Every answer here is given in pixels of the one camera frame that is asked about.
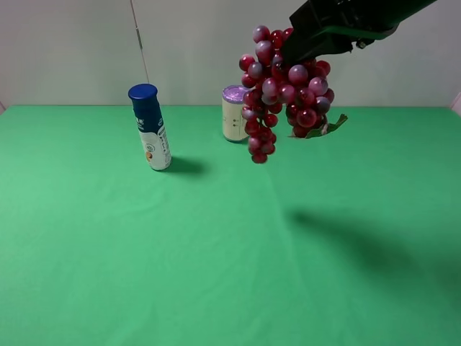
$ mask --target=blue bottle cap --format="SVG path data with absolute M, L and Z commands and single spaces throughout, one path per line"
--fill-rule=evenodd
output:
M 138 84 L 130 89 L 128 97 L 133 102 L 133 108 L 158 107 L 158 90 L 152 84 Z

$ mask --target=white can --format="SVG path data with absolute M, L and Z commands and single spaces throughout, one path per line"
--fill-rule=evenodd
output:
M 248 92 L 244 86 L 231 85 L 223 90 L 223 134 L 231 142 L 241 142 L 245 133 L 246 120 L 242 118 L 243 96 Z

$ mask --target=bottle label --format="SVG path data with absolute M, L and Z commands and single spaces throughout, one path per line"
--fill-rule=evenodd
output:
M 139 131 L 139 134 L 151 168 L 156 170 L 167 168 L 171 163 L 171 153 L 165 126 L 161 126 L 157 133 Z

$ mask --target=white wall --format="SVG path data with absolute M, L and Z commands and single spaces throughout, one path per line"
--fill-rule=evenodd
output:
M 218 104 L 251 32 L 290 25 L 304 0 L 134 0 L 148 73 L 166 104 Z M 336 105 L 447 106 L 461 92 L 460 0 L 439 0 L 387 40 L 328 56 Z
M 240 81 L 257 24 L 284 29 L 304 0 L 134 0 L 164 104 L 217 105 Z M 460 0 L 438 0 L 394 36 L 327 57 L 336 105 L 449 105 L 461 92 Z M 127 104 L 146 73 L 130 0 L 1 0 L 0 100 Z
M 0 100 L 128 104 L 146 74 L 129 0 L 1 0 Z

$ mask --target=grape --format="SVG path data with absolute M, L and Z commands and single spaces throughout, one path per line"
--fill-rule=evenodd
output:
M 283 40 L 286 40 L 291 34 L 293 33 L 293 28 L 289 27 L 288 29 L 285 29 L 283 32 Z
M 273 135 L 273 133 L 272 133 L 270 128 L 267 128 L 265 126 L 261 126 L 261 128 L 259 129 L 258 137 L 263 142 L 267 142 L 268 140 L 270 140 L 272 138 L 272 135 Z
M 315 95 L 309 88 L 302 88 L 297 91 L 297 98 L 303 107 L 309 107 L 315 103 Z
M 268 128 L 273 128 L 278 122 L 279 122 L 279 119 L 274 114 L 268 114 L 264 117 L 264 124 Z
M 326 74 L 329 75 L 330 72 L 331 72 L 331 66 L 329 63 L 327 63 L 326 61 L 324 60 L 320 60 L 317 62 L 317 67 L 321 67 L 323 68 L 323 70 L 325 70 Z
M 308 128 L 303 128 L 301 126 L 295 126 L 293 128 L 293 135 L 295 135 L 298 138 L 305 138 L 308 135 L 308 132 Z
M 299 107 L 297 105 L 294 105 L 293 103 L 287 106 L 287 110 L 285 114 L 288 117 L 296 117 L 297 113 L 300 111 Z
M 317 121 L 317 114 L 311 110 L 301 110 L 296 117 L 297 123 L 304 128 L 311 128 Z
M 267 155 L 272 155 L 275 152 L 275 145 L 272 142 L 264 143 L 261 146 L 261 152 Z
M 248 106 L 252 106 L 254 101 L 253 101 L 253 98 L 250 96 L 250 92 L 246 92 L 245 94 L 243 94 L 243 103 L 245 105 L 248 105 Z
M 274 57 L 272 58 L 272 65 L 275 65 L 276 63 L 283 63 L 283 57 L 279 50 L 275 52 Z
M 258 118 L 258 113 L 256 113 L 254 110 L 245 109 L 245 107 L 242 108 L 241 114 L 242 118 L 247 121 L 256 120 Z
M 283 81 L 287 78 L 287 71 L 283 68 L 283 63 L 273 63 L 271 74 L 277 81 Z
M 256 81 L 252 79 L 248 74 L 243 74 L 242 85 L 246 88 L 252 88 L 256 85 Z
M 252 150 L 257 150 L 259 148 L 261 148 L 262 146 L 262 142 L 259 138 L 257 137 L 250 137 L 248 139 L 248 148 L 252 149 Z
M 279 101 L 281 103 L 290 104 L 295 101 L 296 89 L 293 85 L 285 84 L 279 89 Z
M 271 41 L 275 49 L 280 49 L 283 46 L 283 31 L 273 31 L 271 34 Z
M 268 78 L 262 84 L 262 92 L 268 97 L 276 97 L 279 93 L 275 78 Z
M 294 65 L 288 72 L 288 79 L 294 85 L 304 84 L 308 81 L 308 70 L 303 65 Z
M 325 115 L 317 115 L 317 121 L 313 128 L 320 128 L 321 126 L 325 125 L 326 123 L 326 116 Z
M 258 83 L 256 83 L 256 85 L 254 86 L 255 90 L 262 90 L 263 83 L 264 81 L 259 81 Z
M 263 94 L 261 99 L 266 105 L 275 105 L 279 98 L 277 96 L 267 96 L 267 94 Z
M 263 164 L 264 162 L 267 161 L 267 155 L 260 153 L 260 154 L 254 154 L 251 159 L 255 164 Z
M 247 72 L 248 67 L 250 67 L 250 65 L 254 63 L 254 61 L 255 60 L 253 56 L 251 56 L 250 54 L 243 54 L 240 58 L 240 61 L 238 62 L 238 66 L 243 72 Z
M 330 101 L 330 103 L 333 103 L 334 101 L 334 91 L 333 90 L 328 89 L 324 96 Z
M 326 75 L 326 71 L 323 68 L 317 66 L 313 69 L 311 77 L 322 77 L 326 79 Z
M 317 112 L 326 114 L 330 110 L 330 101 L 323 96 L 317 97 Z
M 264 69 L 260 63 L 252 63 L 248 67 L 248 75 L 252 79 L 259 80 L 260 78 L 262 78 L 263 72 L 264 72 Z
M 253 41 L 259 43 L 261 41 L 268 40 L 270 35 L 271 32 L 266 26 L 259 25 L 253 30 Z
M 296 125 L 297 125 L 296 117 L 287 117 L 287 122 L 288 122 L 291 126 L 296 126 Z
M 252 149 L 252 148 L 248 148 L 248 151 L 251 155 L 256 155 L 256 154 L 260 154 L 261 153 L 261 149 Z
M 258 164 L 266 162 L 267 156 L 275 152 L 277 136 L 271 128 L 277 125 L 276 115 L 284 104 L 293 135 L 306 138 L 310 129 L 328 124 L 326 113 L 335 98 L 326 79 L 331 72 L 328 62 L 310 59 L 294 66 L 284 62 L 280 49 L 293 32 L 291 27 L 270 32 L 259 25 L 253 30 L 256 57 L 245 54 L 239 61 L 244 71 L 241 83 L 254 88 L 244 94 L 246 105 L 241 114 L 246 120 L 245 131 L 250 135 L 251 158 Z
M 268 106 L 268 111 L 274 114 L 279 114 L 282 111 L 283 105 L 280 102 L 274 103 L 273 105 Z
M 255 103 L 255 105 L 252 108 L 259 115 L 260 114 L 266 114 L 266 105 L 264 103 L 262 103 L 261 101 Z
M 270 41 L 261 41 L 256 45 L 256 56 L 265 66 L 271 63 L 272 57 L 274 56 L 274 48 Z
M 317 60 L 316 59 L 311 59 L 311 60 L 307 60 L 303 63 L 304 67 L 306 67 L 307 69 L 309 68 L 315 68 L 317 66 Z
M 309 89 L 315 96 L 322 96 L 328 90 L 328 82 L 324 78 L 315 77 L 310 81 Z
M 248 121 L 245 124 L 245 132 L 246 132 L 246 134 L 248 134 L 250 136 L 258 133 L 259 128 L 260 128 L 260 125 L 259 125 L 257 120 Z

